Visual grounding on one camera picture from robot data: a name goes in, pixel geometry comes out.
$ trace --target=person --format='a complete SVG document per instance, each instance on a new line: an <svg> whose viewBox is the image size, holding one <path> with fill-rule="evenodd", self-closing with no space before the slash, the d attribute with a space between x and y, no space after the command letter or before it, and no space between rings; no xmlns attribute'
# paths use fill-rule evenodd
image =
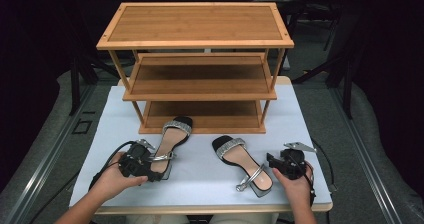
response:
<svg viewBox="0 0 424 224"><path fill-rule="evenodd" d="M90 191L74 206L65 212L55 223L90 223L96 210L107 200L112 199L123 190L133 186L140 186L147 181L146 176L124 177L118 167L118 160L123 155L118 152L111 160L112 163ZM310 186L305 178L290 180L276 168L272 172L283 185L287 199L293 211L296 224L316 224L315 216L310 207ZM306 176L311 178L312 169L307 165ZM242 223L275 223L278 214L217 214L211 219L211 224L242 224ZM133 215L127 218L127 223L189 223L183 215Z"/></svg>

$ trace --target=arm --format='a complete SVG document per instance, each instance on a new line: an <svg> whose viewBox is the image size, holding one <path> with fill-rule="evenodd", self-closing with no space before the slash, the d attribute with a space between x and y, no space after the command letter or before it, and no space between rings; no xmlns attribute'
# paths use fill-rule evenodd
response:
<svg viewBox="0 0 424 224"><path fill-rule="evenodd" d="M275 177L283 185L287 199L293 210L294 221L296 224L316 224L315 216L310 207L310 186L308 181L301 177L296 180L290 180L281 174L276 168L272 169ZM309 166L306 169L306 176L311 178L312 170Z"/></svg>
<svg viewBox="0 0 424 224"><path fill-rule="evenodd" d="M89 223L96 210L107 200L112 199L124 189L145 183L147 177L124 177L119 171L117 161L122 156L117 153L91 190L72 206L56 223Z"/></svg>

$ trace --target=shoe rack shelf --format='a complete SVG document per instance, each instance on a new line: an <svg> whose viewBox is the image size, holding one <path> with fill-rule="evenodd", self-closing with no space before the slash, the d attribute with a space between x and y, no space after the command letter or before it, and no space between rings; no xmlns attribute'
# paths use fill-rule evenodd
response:
<svg viewBox="0 0 424 224"><path fill-rule="evenodd" d="M277 70L293 45L274 3L122 3L97 49L109 51L139 133L160 133L181 115L193 119L193 133L265 133ZM270 48L279 50L273 75ZM117 50L134 54L129 79ZM143 111L138 101L146 102Z"/></svg>

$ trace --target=dark background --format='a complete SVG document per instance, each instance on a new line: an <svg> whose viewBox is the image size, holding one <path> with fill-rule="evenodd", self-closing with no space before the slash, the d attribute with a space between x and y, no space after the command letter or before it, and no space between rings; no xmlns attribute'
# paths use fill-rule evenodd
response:
<svg viewBox="0 0 424 224"><path fill-rule="evenodd" d="M199 0L0 0L1 189L50 113L59 91L57 77L71 63L90 68L83 57L98 60L104 55L95 45L122 1ZM355 9L358 3L361 0L349 5ZM368 37L365 43L355 43L364 49L353 80L374 108L387 156L424 197L424 3L364 3L367 6L356 11ZM349 26L355 24L340 23L330 53L336 55L352 40L355 34ZM333 70L346 63L337 65Z"/></svg>

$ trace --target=ankle strap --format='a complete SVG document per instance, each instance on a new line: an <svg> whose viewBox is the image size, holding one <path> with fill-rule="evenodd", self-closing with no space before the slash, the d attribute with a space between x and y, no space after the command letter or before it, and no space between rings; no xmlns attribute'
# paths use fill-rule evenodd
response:
<svg viewBox="0 0 424 224"><path fill-rule="evenodd" d="M238 184L236 186L237 191L242 192L244 191L244 189L247 188L247 186L253 181L255 180L256 177L259 176L259 174L261 174L261 172L264 170L264 164L262 164L256 171L255 173L253 173L253 175L249 178L249 175L246 175L246 177L244 177L244 179L241 181L240 184Z"/></svg>

